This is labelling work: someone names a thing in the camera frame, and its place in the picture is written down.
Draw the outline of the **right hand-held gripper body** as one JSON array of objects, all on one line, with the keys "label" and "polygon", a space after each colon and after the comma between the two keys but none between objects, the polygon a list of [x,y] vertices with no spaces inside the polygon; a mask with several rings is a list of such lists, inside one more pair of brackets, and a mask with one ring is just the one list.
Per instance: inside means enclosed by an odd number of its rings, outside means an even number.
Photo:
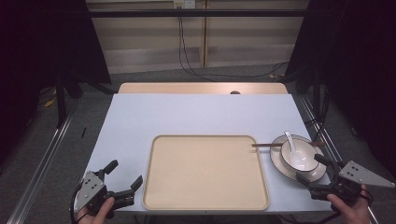
[{"label": "right hand-held gripper body", "polygon": [[377,175],[354,161],[341,163],[321,161],[326,166],[330,183],[326,185],[307,183],[307,189],[314,200],[327,201],[329,194],[334,194],[346,204],[354,204],[359,198],[364,198],[362,186],[377,186],[396,188],[396,184]]}]

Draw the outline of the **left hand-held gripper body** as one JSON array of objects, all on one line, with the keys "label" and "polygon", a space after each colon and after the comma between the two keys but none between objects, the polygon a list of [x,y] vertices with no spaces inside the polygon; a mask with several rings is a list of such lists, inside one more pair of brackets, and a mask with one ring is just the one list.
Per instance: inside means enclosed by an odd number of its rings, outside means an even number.
[{"label": "left hand-held gripper body", "polygon": [[105,175],[111,173],[108,169],[97,172],[89,171],[79,183],[74,203],[74,213],[86,207],[91,213],[97,215],[105,201],[112,197],[115,202],[107,213],[106,218],[113,218],[114,211],[122,207],[134,205],[134,184],[127,190],[120,192],[109,191],[105,184]]}]

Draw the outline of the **white bowl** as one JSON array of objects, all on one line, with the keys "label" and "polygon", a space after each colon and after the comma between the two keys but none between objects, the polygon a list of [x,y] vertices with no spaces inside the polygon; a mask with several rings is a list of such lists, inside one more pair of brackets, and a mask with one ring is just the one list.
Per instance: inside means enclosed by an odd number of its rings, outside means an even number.
[{"label": "white bowl", "polygon": [[302,158],[305,164],[305,170],[300,171],[293,168],[290,164],[290,145],[286,141],[283,143],[280,149],[280,160],[283,165],[285,165],[289,170],[296,172],[308,173],[314,171],[318,167],[318,162],[314,160],[314,156],[317,154],[316,149],[300,139],[293,139],[294,145],[296,146],[296,151]]}]

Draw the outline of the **white plate with dark rim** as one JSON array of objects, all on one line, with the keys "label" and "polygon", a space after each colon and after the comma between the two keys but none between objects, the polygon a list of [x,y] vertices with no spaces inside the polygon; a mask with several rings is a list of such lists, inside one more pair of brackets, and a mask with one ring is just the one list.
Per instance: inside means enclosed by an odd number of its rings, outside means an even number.
[{"label": "white plate with dark rim", "polygon": [[[311,145],[310,140],[307,138],[304,138],[300,135],[292,135],[293,139],[300,139],[300,140],[304,140],[305,142],[307,142],[308,144]],[[303,172],[296,172],[296,171],[291,171],[289,170],[285,165],[283,165],[281,163],[280,160],[280,149],[283,145],[284,142],[288,141],[287,137],[285,135],[281,135],[279,136],[275,141],[274,144],[279,144],[279,147],[270,147],[270,158],[272,160],[273,165],[275,166],[275,168],[284,176],[292,179],[292,180],[297,180],[296,179],[296,174],[300,173],[303,176],[305,176],[307,179],[310,180],[310,182],[315,182],[320,180],[326,173],[326,166],[324,166],[321,163],[318,163],[318,167],[311,172],[308,173],[303,173]],[[317,151],[317,154],[321,154],[322,155],[322,151],[319,147],[314,147]]]}]

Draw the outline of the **person's left hand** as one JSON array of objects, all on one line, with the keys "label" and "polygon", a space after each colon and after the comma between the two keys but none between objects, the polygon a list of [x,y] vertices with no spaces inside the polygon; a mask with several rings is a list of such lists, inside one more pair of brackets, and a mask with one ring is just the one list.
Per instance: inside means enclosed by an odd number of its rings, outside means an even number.
[{"label": "person's left hand", "polygon": [[115,200],[113,197],[108,198],[96,215],[87,207],[83,207],[78,212],[78,224],[106,224],[106,215],[112,209],[114,202]]}]

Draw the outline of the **person's right hand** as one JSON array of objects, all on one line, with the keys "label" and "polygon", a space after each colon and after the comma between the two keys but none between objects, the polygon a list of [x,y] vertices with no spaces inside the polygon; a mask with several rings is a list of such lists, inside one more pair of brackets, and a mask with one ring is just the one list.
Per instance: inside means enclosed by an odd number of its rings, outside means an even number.
[{"label": "person's right hand", "polygon": [[359,198],[352,206],[334,194],[328,194],[327,199],[341,213],[343,224],[371,224],[369,203],[366,199]]}]

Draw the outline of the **white ceramic spoon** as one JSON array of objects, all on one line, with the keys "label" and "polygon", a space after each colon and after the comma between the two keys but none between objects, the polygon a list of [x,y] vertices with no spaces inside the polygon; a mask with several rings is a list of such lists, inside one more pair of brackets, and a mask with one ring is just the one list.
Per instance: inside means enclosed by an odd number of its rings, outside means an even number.
[{"label": "white ceramic spoon", "polygon": [[291,136],[291,133],[289,131],[284,132],[285,136],[288,139],[289,145],[290,145],[290,164],[293,168],[296,170],[304,171],[305,170],[305,164],[300,155],[296,151],[296,146],[294,145],[293,138]]}]

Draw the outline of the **beige rectangular tray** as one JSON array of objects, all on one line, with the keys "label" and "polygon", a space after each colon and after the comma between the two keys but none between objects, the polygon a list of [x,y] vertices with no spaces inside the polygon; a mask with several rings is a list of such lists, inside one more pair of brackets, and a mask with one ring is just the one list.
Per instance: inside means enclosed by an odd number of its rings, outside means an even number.
[{"label": "beige rectangular tray", "polygon": [[269,196],[248,135],[159,135],[143,205],[151,211],[261,211]]}]

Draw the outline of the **black metal stand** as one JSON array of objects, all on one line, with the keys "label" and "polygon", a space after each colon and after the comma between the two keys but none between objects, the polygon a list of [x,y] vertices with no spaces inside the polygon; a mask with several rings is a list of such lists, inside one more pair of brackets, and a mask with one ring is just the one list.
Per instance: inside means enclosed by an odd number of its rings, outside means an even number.
[{"label": "black metal stand", "polygon": [[66,120],[66,107],[64,99],[64,84],[61,74],[58,74],[56,80],[56,99],[58,107],[58,124],[57,127],[61,128]]}]

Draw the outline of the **white table cover sheet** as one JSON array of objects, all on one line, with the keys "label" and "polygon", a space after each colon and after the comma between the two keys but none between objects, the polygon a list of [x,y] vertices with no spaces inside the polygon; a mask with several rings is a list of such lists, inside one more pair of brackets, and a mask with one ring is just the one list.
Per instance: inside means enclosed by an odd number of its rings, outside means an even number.
[{"label": "white table cover sheet", "polygon": [[308,132],[289,94],[137,94],[113,97],[88,162],[90,171],[117,160],[106,186],[120,190],[142,175],[133,212],[155,215],[262,215],[328,211],[327,201],[313,200],[305,186],[282,175],[268,147],[257,150],[269,196],[261,211],[151,211],[143,205],[149,156],[159,135],[248,135],[269,145],[285,131],[307,137]]}]

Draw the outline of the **black curtain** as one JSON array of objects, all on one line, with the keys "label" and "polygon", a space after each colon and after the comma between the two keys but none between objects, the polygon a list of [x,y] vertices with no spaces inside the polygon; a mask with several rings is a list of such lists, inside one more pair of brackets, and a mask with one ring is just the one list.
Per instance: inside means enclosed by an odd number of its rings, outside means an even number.
[{"label": "black curtain", "polygon": [[308,0],[286,71],[321,81],[396,178],[396,0]]},{"label": "black curtain", "polygon": [[63,79],[110,83],[86,0],[0,0],[0,164],[33,117],[40,91]]}]

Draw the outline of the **black horizontal metal bar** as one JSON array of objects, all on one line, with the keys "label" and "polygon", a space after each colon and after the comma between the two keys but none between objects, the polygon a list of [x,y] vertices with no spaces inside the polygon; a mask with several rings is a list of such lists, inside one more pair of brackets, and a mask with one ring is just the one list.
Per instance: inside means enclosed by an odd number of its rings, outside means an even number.
[{"label": "black horizontal metal bar", "polygon": [[91,18],[143,17],[305,17],[307,9],[150,9],[150,10],[90,10]]}]

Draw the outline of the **metal floor rail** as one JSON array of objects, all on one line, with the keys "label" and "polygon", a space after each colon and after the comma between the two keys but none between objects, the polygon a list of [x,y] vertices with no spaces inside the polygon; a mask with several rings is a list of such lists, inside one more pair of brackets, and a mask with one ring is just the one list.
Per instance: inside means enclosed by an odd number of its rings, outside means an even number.
[{"label": "metal floor rail", "polygon": [[70,126],[71,120],[78,107],[78,101],[73,101],[70,109],[67,111],[61,125],[56,128],[54,135],[46,148],[46,151],[38,164],[33,177],[30,179],[25,191],[19,198],[13,212],[11,213],[7,224],[23,224],[32,205],[37,193],[39,192],[43,180],[50,168],[53,159],[64,139],[65,134]]},{"label": "metal floor rail", "polygon": [[[341,157],[336,150],[332,139],[330,136],[327,134],[327,131],[325,130],[323,126],[323,122],[319,120],[319,116],[314,114],[314,106],[309,102],[309,100],[306,97],[302,98],[302,104],[304,105],[304,109],[306,113],[308,114],[308,117],[311,118],[310,123],[314,124],[314,127],[317,131],[316,136],[314,138],[314,142],[311,142],[311,145],[314,147],[320,147],[320,146],[325,146],[327,149],[327,153],[329,154],[328,159],[335,161],[335,162],[341,162],[341,163],[347,163],[341,161]],[[363,192],[361,193],[364,195],[364,199],[366,199],[369,203],[369,206],[373,202],[374,198],[373,195],[366,190],[362,186]]]}]

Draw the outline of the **white wall socket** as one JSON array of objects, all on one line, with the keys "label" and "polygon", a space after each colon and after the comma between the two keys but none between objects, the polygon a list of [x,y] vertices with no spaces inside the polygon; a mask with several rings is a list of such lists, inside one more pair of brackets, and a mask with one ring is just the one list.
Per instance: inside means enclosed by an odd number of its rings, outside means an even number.
[{"label": "white wall socket", "polygon": [[195,9],[195,0],[173,0],[174,8],[176,9]]}]

